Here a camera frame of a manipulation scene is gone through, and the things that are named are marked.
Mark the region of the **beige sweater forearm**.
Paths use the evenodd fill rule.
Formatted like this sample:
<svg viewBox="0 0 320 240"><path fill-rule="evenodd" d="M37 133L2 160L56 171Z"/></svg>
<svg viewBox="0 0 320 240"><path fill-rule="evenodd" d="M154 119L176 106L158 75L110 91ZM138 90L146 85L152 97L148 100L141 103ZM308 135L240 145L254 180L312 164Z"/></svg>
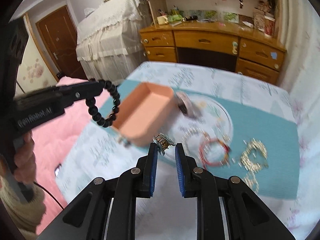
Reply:
<svg viewBox="0 0 320 240"><path fill-rule="evenodd" d="M33 185L34 197L31 202L21 203L9 183L1 177L1 200L25 239L37 239L37 227L46 213L44 191Z"/></svg>

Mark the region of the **left hand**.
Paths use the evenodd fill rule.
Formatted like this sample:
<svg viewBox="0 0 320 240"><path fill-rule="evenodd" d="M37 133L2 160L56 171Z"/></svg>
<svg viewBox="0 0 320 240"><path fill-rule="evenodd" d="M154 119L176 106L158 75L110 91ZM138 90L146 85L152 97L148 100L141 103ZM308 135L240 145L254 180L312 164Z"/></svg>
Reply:
<svg viewBox="0 0 320 240"><path fill-rule="evenodd" d="M32 131L23 136L23 142L23 146L15 154L14 161L17 168L14 171L14 177L18 182L32 184L36 179L36 160Z"/></svg>

